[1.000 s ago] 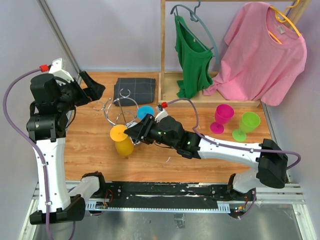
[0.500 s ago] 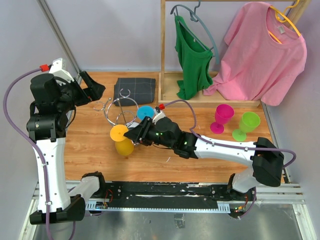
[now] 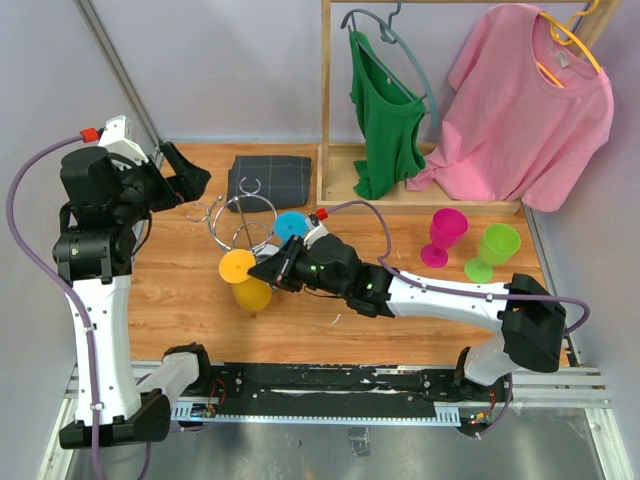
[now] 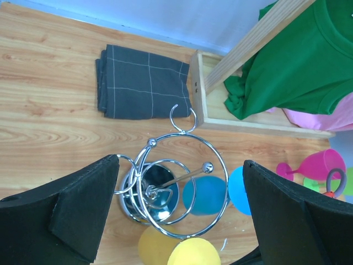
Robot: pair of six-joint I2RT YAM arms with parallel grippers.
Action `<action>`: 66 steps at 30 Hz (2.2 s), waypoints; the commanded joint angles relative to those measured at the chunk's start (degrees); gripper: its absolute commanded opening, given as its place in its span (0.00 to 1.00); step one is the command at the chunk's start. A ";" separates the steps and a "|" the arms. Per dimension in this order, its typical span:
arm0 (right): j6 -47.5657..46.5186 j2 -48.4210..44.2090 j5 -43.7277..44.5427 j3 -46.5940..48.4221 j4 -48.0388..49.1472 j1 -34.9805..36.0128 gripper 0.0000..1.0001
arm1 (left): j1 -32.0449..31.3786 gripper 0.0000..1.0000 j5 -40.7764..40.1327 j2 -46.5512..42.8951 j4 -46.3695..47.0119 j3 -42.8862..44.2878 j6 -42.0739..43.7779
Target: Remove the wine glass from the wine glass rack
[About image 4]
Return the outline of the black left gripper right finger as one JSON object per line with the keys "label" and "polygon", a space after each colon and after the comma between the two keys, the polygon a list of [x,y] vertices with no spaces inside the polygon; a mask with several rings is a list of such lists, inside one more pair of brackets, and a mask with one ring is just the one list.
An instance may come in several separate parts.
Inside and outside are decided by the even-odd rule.
{"label": "black left gripper right finger", "polygon": [[236,264],[352,264],[352,204],[252,160],[243,182],[259,245]]}

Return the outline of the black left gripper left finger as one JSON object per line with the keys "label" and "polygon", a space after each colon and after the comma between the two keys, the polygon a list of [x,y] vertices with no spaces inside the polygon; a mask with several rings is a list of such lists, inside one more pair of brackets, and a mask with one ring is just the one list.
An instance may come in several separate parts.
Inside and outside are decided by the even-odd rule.
{"label": "black left gripper left finger", "polygon": [[1,264],[91,264],[119,172],[116,155],[1,199]]}

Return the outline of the lime green plastic wine glass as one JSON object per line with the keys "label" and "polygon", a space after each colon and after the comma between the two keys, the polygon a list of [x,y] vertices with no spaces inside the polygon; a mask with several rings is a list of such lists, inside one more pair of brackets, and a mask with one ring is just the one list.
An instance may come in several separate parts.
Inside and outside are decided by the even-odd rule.
{"label": "lime green plastic wine glass", "polygon": [[[352,204],[352,167],[349,167],[346,170],[346,175],[347,175],[347,184],[345,186],[345,189],[343,190],[343,193],[339,198],[344,198],[346,202]],[[338,186],[340,184],[339,179],[333,179],[331,181],[331,188],[333,191],[337,190]],[[315,180],[309,179],[309,178],[304,178],[303,185],[306,188],[309,188],[311,190],[314,190],[316,192],[323,193],[326,191],[326,186],[325,183],[319,183]]]}

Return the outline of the magenta plastic wine glass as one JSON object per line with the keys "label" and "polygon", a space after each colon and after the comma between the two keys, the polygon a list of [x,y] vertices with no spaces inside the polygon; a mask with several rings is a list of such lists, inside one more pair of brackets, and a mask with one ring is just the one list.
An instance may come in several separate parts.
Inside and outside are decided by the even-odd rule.
{"label": "magenta plastic wine glass", "polygon": [[299,173],[315,181],[325,181],[332,169],[346,172],[346,164],[342,156],[334,149],[319,151],[306,157],[297,169],[292,169],[288,163],[279,163],[276,173],[288,180],[294,180],[294,174]]}

